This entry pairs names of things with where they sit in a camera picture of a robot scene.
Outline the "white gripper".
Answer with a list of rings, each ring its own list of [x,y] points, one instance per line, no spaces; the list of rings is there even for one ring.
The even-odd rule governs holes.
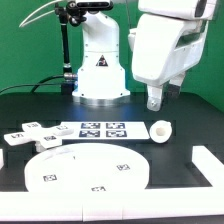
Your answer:
[[[149,85],[149,110],[161,109],[163,86],[160,85],[168,80],[167,96],[179,96],[185,79],[185,74],[181,73],[199,63],[207,31],[208,22],[203,20],[188,21],[152,14],[140,17],[135,31],[132,74],[135,80]]]

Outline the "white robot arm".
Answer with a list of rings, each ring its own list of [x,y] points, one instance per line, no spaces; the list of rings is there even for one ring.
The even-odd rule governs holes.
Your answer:
[[[119,27],[103,11],[124,0],[76,0],[84,11],[84,57],[78,91],[88,103],[107,104],[129,94],[119,64]],[[147,85],[147,107],[161,108],[163,89],[179,95],[186,71],[201,59],[217,0],[133,0],[143,13],[129,31],[132,74]]]

